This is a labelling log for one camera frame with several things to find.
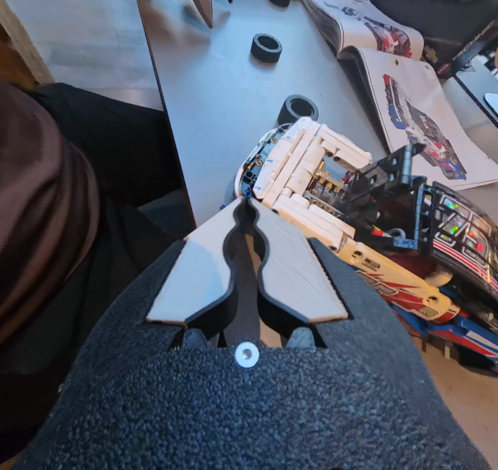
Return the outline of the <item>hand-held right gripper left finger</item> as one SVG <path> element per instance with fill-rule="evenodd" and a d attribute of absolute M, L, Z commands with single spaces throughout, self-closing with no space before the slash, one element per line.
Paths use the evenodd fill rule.
<path fill-rule="evenodd" d="M 235 199 L 184 238 L 183 247 L 146 316 L 170 326 L 227 326 L 237 301 L 230 240 L 239 228 Z"/>

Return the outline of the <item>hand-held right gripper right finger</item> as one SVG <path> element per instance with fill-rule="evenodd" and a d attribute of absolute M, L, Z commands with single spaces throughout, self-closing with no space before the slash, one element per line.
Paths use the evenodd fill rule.
<path fill-rule="evenodd" d="M 304 323 L 346 319 L 346 308 L 304 234 L 255 199 L 248 206 L 263 244 L 258 279 L 264 298 Z"/>

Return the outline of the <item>black treaded toy tire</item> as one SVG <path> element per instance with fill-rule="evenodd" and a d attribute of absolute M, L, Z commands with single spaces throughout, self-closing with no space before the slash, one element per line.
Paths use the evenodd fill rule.
<path fill-rule="evenodd" d="M 282 53 L 280 41 L 265 33 L 255 34 L 252 38 L 251 54 L 260 62 L 277 63 Z"/>

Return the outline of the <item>toy brick race car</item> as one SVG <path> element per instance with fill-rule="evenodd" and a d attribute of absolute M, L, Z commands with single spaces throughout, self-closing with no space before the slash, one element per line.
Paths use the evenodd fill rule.
<path fill-rule="evenodd" d="M 350 265 L 407 331 L 497 373 L 497 224 L 459 193 L 412 174 L 426 146 L 373 163 L 309 117 L 267 132 L 233 192 L 266 205 Z"/>

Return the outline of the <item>grey desk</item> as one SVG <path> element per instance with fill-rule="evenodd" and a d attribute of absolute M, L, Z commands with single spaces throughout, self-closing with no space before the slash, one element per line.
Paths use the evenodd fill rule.
<path fill-rule="evenodd" d="M 388 148 L 350 74 L 299 0 L 213 0 L 208 28 L 191 0 L 138 0 L 150 56 L 175 140 L 192 217 L 200 225 L 233 197 L 237 169 L 276 125 L 287 96 L 301 94 L 327 124 L 377 160 Z M 277 63 L 251 54 L 252 38 L 277 38 Z"/>

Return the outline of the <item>wooden beam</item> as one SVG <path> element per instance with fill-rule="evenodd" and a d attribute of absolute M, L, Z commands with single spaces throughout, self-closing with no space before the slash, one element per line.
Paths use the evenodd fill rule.
<path fill-rule="evenodd" d="M 1 0 L 1 37 L 7 39 L 11 48 L 20 56 L 37 83 L 55 82 L 50 69 L 35 47 L 27 30 L 6 0 Z"/>

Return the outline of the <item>open instruction booklet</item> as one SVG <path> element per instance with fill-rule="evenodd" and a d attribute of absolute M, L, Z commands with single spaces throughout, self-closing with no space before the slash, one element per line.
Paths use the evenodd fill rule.
<path fill-rule="evenodd" d="M 454 190 L 497 183 L 497 163 L 466 135 L 438 76 L 422 61 L 421 33 L 370 0 L 302 0 L 338 59 L 357 64 L 391 152 L 422 145 L 412 172 Z"/>

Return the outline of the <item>black toy car box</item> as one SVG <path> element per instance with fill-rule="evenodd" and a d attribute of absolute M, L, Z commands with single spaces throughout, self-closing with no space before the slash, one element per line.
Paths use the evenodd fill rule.
<path fill-rule="evenodd" d="M 423 58 L 449 79 L 497 35 L 497 0 L 371 0 L 423 37 Z"/>

